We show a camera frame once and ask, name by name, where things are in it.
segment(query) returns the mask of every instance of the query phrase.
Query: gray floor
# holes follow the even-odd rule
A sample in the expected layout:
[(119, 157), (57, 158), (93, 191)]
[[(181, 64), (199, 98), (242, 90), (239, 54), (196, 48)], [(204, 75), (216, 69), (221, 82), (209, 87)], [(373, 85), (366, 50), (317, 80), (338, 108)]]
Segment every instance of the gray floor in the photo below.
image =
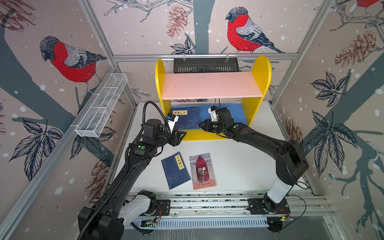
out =
[(156, 230), (150, 236), (142, 236), (136, 230), (125, 230), (122, 240), (331, 240), (323, 217), (301, 217), (284, 229), (272, 234), (266, 228), (211, 228), (190, 230)]

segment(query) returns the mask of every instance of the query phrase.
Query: book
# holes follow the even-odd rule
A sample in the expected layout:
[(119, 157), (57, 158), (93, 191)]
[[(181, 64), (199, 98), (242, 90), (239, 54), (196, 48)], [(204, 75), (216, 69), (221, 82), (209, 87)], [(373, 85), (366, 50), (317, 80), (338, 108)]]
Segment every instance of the book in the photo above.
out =
[(180, 152), (161, 160), (161, 164), (166, 174), (169, 190), (191, 179)]
[(201, 129), (199, 127), (200, 121), (200, 110), (197, 107), (188, 108), (171, 108), (172, 114), (178, 115), (179, 120), (175, 123), (175, 128), (178, 130), (196, 130)]
[(193, 189), (216, 186), (215, 174), (209, 153), (189, 157)]

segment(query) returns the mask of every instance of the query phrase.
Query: blue book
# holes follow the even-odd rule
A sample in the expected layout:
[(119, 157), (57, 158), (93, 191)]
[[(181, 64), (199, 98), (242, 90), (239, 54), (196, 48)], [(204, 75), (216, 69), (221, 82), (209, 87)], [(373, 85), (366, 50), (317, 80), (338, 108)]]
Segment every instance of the blue book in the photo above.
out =
[(197, 107), (176, 107), (171, 108), (172, 114), (178, 115), (179, 120), (175, 123), (175, 127), (178, 130), (196, 130), (201, 129), (199, 124), (200, 121), (200, 109)]
[(166, 174), (169, 190), (191, 179), (180, 152), (161, 160), (161, 163)]

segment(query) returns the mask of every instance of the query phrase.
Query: white table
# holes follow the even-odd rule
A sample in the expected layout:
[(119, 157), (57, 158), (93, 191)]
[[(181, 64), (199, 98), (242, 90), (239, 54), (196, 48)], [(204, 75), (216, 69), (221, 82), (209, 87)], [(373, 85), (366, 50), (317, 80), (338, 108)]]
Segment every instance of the white table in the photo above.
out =
[[(139, 103), (124, 147), (124, 152), (128, 143), (132, 142), (140, 131), (143, 106), (144, 103)], [(146, 111), (146, 120), (151, 118), (161, 119), (161, 116), (156, 108), (149, 104)], [(261, 104), (256, 118), (250, 127), (270, 137), (284, 139), (267, 102)], [(180, 152), (189, 174), (191, 174), (189, 156), (209, 152), (211, 154), (217, 186), (194, 191), (192, 180), (190, 180), (169, 190), (161, 160), (177, 152)], [(125, 154), (121, 156), (115, 177), (124, 165), (124, 158)], [(181, 142), (180, 145), (176, 147), (172, 147), (169, 144), (164, 146), (162, 154), (151, 160), (147, 168), (138, 177), (130, 192), (137, 193), (141, 190), (148, 190), (151, 192), (169, 192), (169, 194), (198, 194), (199, 192), (209, 194), (267, 191), (275, 178), (274, 159), (261, 150), (245, 143), (236, 142), (231, 139), (187, 141)], [(292, 190), (299, 189), (298, 186), (294, 186)]]

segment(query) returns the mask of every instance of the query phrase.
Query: bird head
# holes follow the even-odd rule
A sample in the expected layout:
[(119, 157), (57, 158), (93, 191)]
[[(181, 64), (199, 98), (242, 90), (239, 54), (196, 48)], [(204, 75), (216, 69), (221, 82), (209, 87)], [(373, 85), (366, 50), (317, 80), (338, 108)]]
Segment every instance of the bird head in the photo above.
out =
[(225, 19), (233, 23), (238, 16), (247, 14), (248, 11), (244, 7), (235, 7), (229, 11)]
[(54, 52), (53, 48), (59, 42), (60, 41), (53, 36), (45, 37), (42, 40), (42, 42), (40, 43), (40, 51), (41, 51), (41, 56), (43, 57), (44, 61), (46, 61), (48, 59), (51, 61), (56, 60), (55, 52)]

